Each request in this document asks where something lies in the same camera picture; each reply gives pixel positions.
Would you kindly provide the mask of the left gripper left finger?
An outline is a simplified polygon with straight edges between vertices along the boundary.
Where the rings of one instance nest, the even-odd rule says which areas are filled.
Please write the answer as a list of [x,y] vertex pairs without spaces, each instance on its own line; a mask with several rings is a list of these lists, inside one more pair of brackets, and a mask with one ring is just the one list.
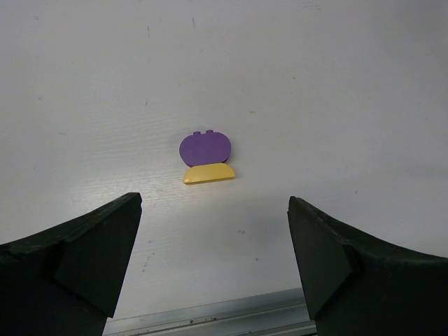
[[141,203],[129,192],[1,245],[1,334],[101,335],[116,311]]

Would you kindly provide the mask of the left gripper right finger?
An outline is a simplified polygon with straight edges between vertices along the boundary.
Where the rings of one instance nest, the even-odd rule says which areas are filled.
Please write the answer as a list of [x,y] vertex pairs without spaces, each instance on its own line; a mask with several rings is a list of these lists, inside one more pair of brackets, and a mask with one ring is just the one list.
[[288,224],[319,335],[446,335],[447,259],[378,239],[298,197]]

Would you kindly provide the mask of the yellow curved lego piece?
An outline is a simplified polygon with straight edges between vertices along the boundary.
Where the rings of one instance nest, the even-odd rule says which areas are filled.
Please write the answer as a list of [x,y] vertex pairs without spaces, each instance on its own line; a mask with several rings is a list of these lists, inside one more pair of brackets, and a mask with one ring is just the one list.
[[225,163],[203,164],[190,167],[184,177],[183,183],[186,185],[208,183],[214,181],[224,181],[233,179],[235,171],[230,165]]

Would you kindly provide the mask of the purple round lego piece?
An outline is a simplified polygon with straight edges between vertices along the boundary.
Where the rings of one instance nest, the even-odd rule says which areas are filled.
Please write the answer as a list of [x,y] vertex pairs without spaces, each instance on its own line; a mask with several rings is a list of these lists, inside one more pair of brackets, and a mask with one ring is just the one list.
[[189,166],[224,163],[230,157],[232,145],[222,133],[208,129],[193,132],[179,146],[181,159]]

